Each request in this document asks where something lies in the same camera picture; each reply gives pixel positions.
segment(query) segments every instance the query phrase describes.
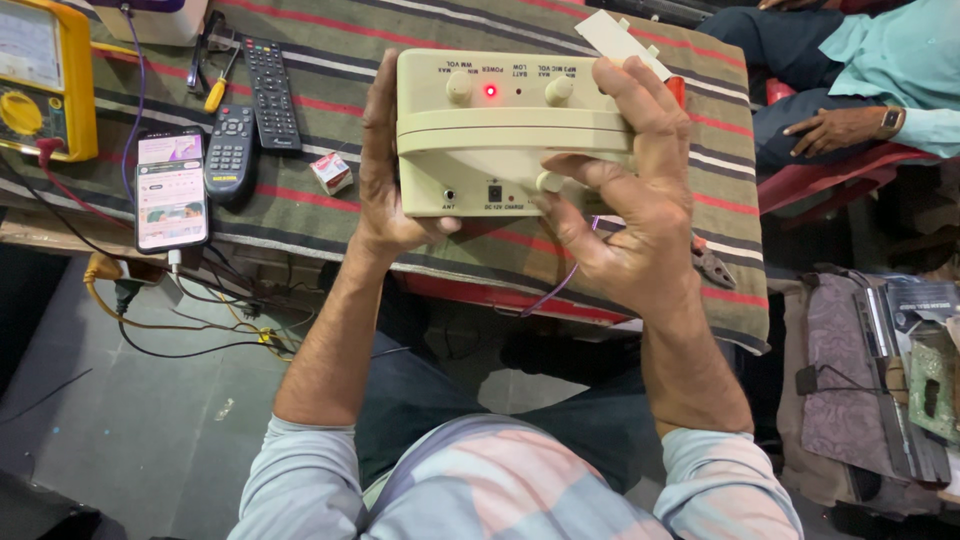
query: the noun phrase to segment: screwdriver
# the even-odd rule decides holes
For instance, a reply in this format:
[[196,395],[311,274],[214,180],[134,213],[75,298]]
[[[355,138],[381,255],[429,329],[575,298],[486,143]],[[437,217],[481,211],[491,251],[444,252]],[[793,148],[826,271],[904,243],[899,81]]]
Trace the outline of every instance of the screwdriver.
[[[230,43],[234,43],[233,40],[237,36],[236,29],[233,29],[233,34],[230,36]],[[213,86],[210,90],[210,95],[206,96],[206,104],[204,105],[204,110],[207,112],[214,112],[220,107],[220,100],[224,99],[224,91],[227,90],[227,74],[230,72],[230,69],[233,67],[233,62],[237,59],[237,54],[240,52],[240,46],[237,45],[236,49],[233,51],[233,56],[230,57],[230,62],[227,64],[227,67],[220,72],[220,77],[217,79],[217,84]]]

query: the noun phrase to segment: shirt sleeve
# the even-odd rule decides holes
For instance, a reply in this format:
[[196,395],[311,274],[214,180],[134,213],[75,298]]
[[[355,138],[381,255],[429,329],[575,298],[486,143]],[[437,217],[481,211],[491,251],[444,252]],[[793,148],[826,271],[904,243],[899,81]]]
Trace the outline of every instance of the shirt sleeve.
[[907,109],[903,126],[890,140],[941,158],[960,156],[960,110]]
[[353,427],[322,428],[274,417],[240,498],[229,540],[356,538],[366,515]]
[[748,433],[673,430],[654,515],[680,538],[804,538],[790,496]]

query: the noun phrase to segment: striped cloth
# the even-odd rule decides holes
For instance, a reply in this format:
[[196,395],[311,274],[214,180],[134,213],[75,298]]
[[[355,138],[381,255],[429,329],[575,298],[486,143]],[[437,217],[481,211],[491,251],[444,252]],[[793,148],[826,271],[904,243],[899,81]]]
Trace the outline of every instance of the striped cloth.
[[[83,0],[61,0],[90,17],[92,38],[119,43]],[[230,213],[212,213],[218,239],[269,247],[310,257],[339,259],[357,221],[358,194],[350,187],[336,198],[322,194],[308,164],[336,151],[358,167],[360,117],[378,59],[387,47],[428,47],[497,52],[597,56],[573,30],[593,9],[557,0],[214,0],[240,33],[275,40],[284,51],[300,120],[303,154],[262,155],[250,202]],[[705,283],[704,302],[715,335],[755,353],[766,350],[766,279],[756,206],[753,130],[747,74],[739,49],[685,29],[631,19],[631,34],[656,44],[660,60],[686,79],[686,105],[693,120],[690,185],[696,202],[694,229],[736,278],[736,291]],[[186,92],[191,49],[146,46],[147,101],[142,127],[199,124],[210,131],[213,117],[203,101]],[[54,165],[64,182],[89,204],[132,218],[120,177],[124,142],[136,113],[138,67],[95,51],[100,156],[84,163]],[[228,55],[215,55],[204,73],[219,74]],[[242,60],[234,67],[224,103],[252,102]],[[34,186],[59,196],[33,160],[4,156]],[[27,195],[9,179],[0,187]],[[620,229],[601,220],[601,234]],[[531,293],[553,288],[573,266],[569,253],[535,218],[467,219],[444,244],[399,258],[395,269]],[[559,297],[621,313],[629,310],[604,298],[577,275]]]

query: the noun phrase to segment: black remote control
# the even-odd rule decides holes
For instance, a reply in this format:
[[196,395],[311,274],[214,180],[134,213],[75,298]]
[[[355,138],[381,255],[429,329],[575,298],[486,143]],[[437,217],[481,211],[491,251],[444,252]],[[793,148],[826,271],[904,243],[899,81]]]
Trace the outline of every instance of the black remote control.
[[253,184],[251,169],[255,136],[253,107],[220,106],[204,164],[206,195],[215,203],[225,205],[247,192]]
[[250,70],[260,146],[268,150],[300,150],[300,130],[279,47],[269,39],[245,37],[243,54]]

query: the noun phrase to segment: man's right hand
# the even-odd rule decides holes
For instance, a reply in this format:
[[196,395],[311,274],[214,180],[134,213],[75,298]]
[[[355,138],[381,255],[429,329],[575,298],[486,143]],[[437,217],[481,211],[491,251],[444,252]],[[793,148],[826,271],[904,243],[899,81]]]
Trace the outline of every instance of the man's right hand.
[[781,12],[789,12],[791,10],[805,8],[810,4],[816,4],[819,1],[820,0],[760,0],[760,3],[756,6],[761,10],[773,8]]
[[678,306],[700,304],[700,275],[690,262],[690,119],[638,57],[627,59],[622,69],[599,59],[592,75],[636,131],[637,173],[579,154],[559,154],[541,164],[599,192],[626,229],[605,242],[561,196],[544,192],[538,204],[596,287],[648,324],[665,324]]

